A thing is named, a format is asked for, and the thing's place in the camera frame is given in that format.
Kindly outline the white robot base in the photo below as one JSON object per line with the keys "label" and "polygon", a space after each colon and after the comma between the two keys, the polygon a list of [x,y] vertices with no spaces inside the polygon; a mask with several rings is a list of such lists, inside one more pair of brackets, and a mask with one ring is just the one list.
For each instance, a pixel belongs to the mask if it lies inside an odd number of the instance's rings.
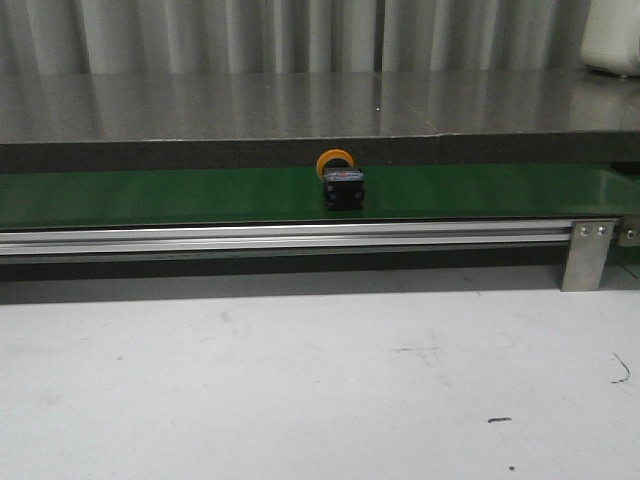
{"label": "white robot base", "polygon": [[639,75],[639,2],[593,0],[580,48],[587,67],[622,77]]}

